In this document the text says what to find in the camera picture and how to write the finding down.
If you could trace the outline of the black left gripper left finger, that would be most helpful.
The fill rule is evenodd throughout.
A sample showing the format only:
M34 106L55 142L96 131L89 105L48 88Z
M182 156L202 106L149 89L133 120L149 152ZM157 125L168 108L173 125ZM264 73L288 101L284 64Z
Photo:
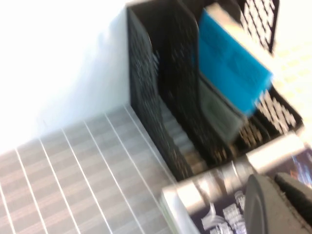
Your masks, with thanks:
M247 233L306 234L308 210L297 210L274 178L254 174L248 179L244 206Z

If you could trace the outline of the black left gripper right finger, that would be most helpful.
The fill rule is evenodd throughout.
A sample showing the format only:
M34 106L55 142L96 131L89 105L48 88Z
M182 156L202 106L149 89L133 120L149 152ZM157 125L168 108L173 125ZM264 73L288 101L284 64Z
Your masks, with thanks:
M312 189L287 173L278 173L275 182L297 210L312 209Z

